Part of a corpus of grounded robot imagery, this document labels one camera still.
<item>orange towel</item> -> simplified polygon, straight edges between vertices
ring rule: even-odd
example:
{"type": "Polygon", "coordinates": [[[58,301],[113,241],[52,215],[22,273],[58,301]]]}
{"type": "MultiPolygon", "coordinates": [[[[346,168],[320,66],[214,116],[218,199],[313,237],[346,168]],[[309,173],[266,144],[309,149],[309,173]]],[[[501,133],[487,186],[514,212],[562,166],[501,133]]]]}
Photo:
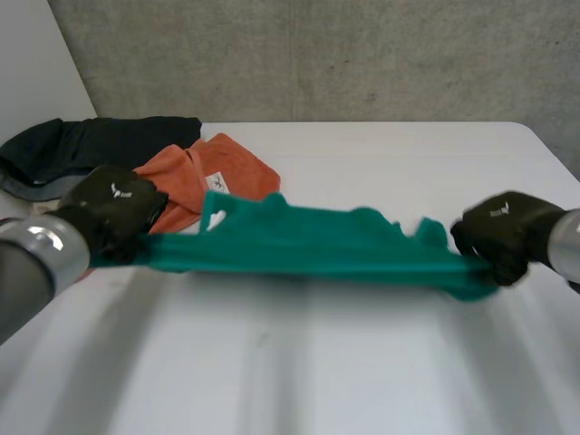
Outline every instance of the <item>orange towel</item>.
{"type": "Polygon", "coordinates": [[[151,233],[176,232],[197,222],[208,189],[254,201],[280,189],[273,169],[223,133],[208,142],[200,139],[187,150],[169,145],[135,172],[169,193],[169,204],[151,233]]]}

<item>teal cloth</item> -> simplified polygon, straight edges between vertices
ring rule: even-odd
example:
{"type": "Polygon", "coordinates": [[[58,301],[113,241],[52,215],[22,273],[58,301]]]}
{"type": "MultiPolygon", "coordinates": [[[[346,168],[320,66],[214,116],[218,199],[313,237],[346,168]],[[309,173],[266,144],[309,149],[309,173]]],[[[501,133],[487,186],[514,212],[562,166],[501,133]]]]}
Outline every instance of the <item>teal cloth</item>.
{"type": "MultiPolygon", "coordinates": [[[[198,235],[144,237],[133,262],[168,272],[311,276],[365,283],[436,286],[462,301],[497,291],[483,281],[489,265],[448,250],[445,228],[424,218],[406,237],[372,208],[334,211],[289,206],[272,194],[263,202],[209,191],[198,235]],[[210,215],[226,212],[207,231],[210,215]]],[[[115,266],[97,259],[93,266],[115,266]]]]}

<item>table surface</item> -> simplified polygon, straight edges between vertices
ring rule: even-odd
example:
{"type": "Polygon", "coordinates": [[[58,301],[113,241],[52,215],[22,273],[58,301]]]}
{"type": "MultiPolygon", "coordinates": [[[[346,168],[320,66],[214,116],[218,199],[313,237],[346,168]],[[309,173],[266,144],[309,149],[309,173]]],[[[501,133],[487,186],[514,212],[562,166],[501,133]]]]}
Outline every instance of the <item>table surface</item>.
{"type": "MultiPolygon", "coordinates": [[[[447,227],[506,189],[575,208],[528,128],[207,124],[290,203],[447,227]]],[[[100,270],[0,349],[1,434],[576,434],[580,297],[541,266],[461,304],[430,288],[100,270]]]]}

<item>gray wall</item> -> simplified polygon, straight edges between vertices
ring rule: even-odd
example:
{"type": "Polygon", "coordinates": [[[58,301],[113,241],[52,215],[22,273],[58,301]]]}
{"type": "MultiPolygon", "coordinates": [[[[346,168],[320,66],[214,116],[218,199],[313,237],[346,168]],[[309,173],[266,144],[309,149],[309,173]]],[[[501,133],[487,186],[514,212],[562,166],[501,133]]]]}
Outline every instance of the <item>gray wall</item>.
{"type": "Polygon", "coordinates": [[[100,115],[517,121],[580,176],[578,0],[49,3],[100,115]]]}
{"type": "MultiPolygon", "coordinates": [[[[0,59],[0,145],[38,122],[95,116],[44,0],[0,0],[0,59]]],[[[23,213],[0,192],[0,218],[23,213]]]]}

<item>silver cylinder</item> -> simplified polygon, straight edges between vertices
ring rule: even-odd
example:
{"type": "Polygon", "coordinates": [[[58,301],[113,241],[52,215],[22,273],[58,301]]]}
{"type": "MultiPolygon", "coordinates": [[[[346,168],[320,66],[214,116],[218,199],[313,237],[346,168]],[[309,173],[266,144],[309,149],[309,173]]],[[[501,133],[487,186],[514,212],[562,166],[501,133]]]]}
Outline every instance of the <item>silver cylinder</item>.
{"type": "Polygon", "coordinates": [[[547,255],[559,275],[580,283],[580,209],[566,213],[556,223],[548,240],[547,255]]]}
{"type": "Polygon", "coordinates": [[[0,232],[0,240],[21,247],[43,264],[52,278],[55,295],[74,283],[91,261],[81,234],[51,215],[29,217],[0,232]]]}

